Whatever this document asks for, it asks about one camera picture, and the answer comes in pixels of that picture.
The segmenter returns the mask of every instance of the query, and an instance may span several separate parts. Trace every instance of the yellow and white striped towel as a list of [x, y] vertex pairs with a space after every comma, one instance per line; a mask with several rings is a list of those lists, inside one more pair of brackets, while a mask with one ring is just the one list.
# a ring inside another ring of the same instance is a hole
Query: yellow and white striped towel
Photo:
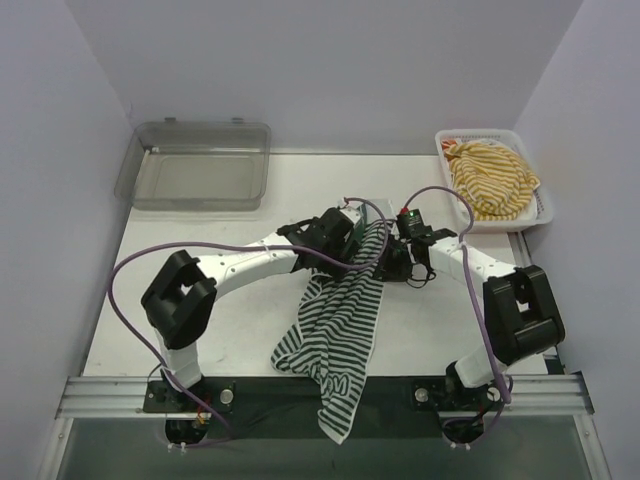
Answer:
[[471, 204], [476, 220], [515, 220], [540, 186], [527, 162], [502, 145], [460, 143], [445, 155], [453, 187]]

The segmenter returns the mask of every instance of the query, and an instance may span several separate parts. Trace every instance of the white wall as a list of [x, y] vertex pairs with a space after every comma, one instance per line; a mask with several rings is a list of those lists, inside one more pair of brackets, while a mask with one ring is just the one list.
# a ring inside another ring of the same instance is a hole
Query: white wall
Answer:
[[124, 110], [61, 0], [0, 15], [0, 471], [29, 479], [126, 214]]
[[134, 126], [267, 122], [275, 146], [433, 151], [511, 128], [581, 0], [67, 0]]
[[614, 478], [638, 478], [640, 4], [585, 0], [517, 123], [557, 217], [527, 234], [567, 325]]

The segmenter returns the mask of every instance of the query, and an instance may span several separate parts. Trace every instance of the cloth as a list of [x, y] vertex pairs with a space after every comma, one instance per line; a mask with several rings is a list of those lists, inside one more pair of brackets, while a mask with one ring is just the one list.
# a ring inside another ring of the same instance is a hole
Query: cloth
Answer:
[[[381, 222], [366, 227], [352, 263], [365, 263], [383, 242]], [[297, 322], [271, 356], [283, 373], [308, 375], [320, 385], [318, 424], [341, 444], [349, 435], [373, 352], [383, 284], [375, 266], [334, 280], [313, 272], [298, 307]]]
[[453, 188], [471, 204], [476, 220], [515, 220], [530, 209], [540, 180], [510, 148], [475, 141], [453, 144], [444, 153]]

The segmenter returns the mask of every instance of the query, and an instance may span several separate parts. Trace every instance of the white table surface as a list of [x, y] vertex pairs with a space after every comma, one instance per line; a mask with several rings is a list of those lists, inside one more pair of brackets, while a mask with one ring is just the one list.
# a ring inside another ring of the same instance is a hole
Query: white table surface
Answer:
[[[118, 260], [165, 242], [198, 240], [244, 245], [277, 227], [334, 206], [343, 196], [389, 199], [396, 210], [416, 190], [442, 185], [436, 156], [272, 155], [267, 194], [256, 212], [236, 214], [142, 212], [132, 209]], [[453, 212], [445, 193], [415, 201], [425, 223], [449, 227]], [[506, 234], [469, 236], [469, 243], [513, 262]], [[192, 255], [211, 250], [189, 249]], [[140, 297], [170, 251], [136, 260], [116, 279], [115, 297], [125, 315], [155, 343]], [[277, 342], [295, 321], [309, 273], [271, 277], [216, 302], [209, 327], [198, 341], [205, 375], [273, 376], [269, 364]], [[369, 375], [442, 375], [447, 365], [481, 342], [466, 288], [439, 275], [425, 288], [386, 284]], [[84, 370], [86, 376], [143, 376], [156, 359], [120, 323], [105, 301]], [[510, 369], [547, 372], [541, 355]]]

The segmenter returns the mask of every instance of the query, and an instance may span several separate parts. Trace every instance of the white plastic tray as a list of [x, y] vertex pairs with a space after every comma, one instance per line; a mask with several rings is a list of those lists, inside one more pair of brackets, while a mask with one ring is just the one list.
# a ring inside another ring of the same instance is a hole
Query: white plastic tray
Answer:
[[[527, 154], [522, 144], [522, 140], [515, 132], [511, 130], [496, 129], [458, 129], [458, 130], [441, 130], [436, 134], [436, 145], [438, 147], [438, 157], [440, 165], [444, 173], [445, 181], [449, 188], [453, 188], [453, 176], [449, 170], [449, 163], [442, 151], [442, 141], [459, 138], [462, 141], [479, 140], [482, 138], [490, 138], [497, 140], [507, 147], [514, 150], [518, 155], [524, 158], [531, 169], [538, 174], [538, 168], [533, 159]], [[553, 219], [553, 206], [549, 199], [549, 194], [541, 180], [541, 185], [533, 192], [536, 200], [536, 208], [538, 215], [535, 219], [528, 220], [499, 220], [499, 221], [476, 221], [473, 227], [474, 232], [521, 232], [534, 225], [542, 225], [551, 222]], [[464, 228], [469, 224], [469, 217], [463, 212], [458, 205], [458, 201], [451, 196], [451, 203], [455, 212], [456, 222], [460, 228]]]

